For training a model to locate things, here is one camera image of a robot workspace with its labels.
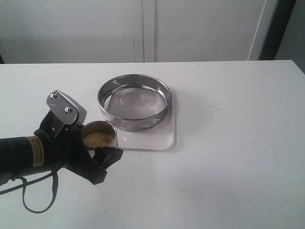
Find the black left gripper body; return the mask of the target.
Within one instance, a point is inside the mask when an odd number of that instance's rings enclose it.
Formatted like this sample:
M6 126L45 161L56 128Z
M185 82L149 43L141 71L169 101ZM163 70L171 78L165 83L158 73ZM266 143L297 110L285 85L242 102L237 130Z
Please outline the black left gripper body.
M82 125L62 123L48 111L39 129L34 132L43 144L44 162L39 172L65 168L97 185L104 182L107 171L103 166L107 148L87 147L81 138Z

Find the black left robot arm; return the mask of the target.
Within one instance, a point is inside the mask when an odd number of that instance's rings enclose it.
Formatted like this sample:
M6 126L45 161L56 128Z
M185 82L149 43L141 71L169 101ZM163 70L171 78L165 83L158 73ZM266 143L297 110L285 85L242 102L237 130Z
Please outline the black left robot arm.
M44 117L33 136L0 140L0 183L18 177L65 168L96 185L102 183L107 169L119 161L123 150L117 146L92 148L84 144L106 122L87 125L64 124L52 112Z

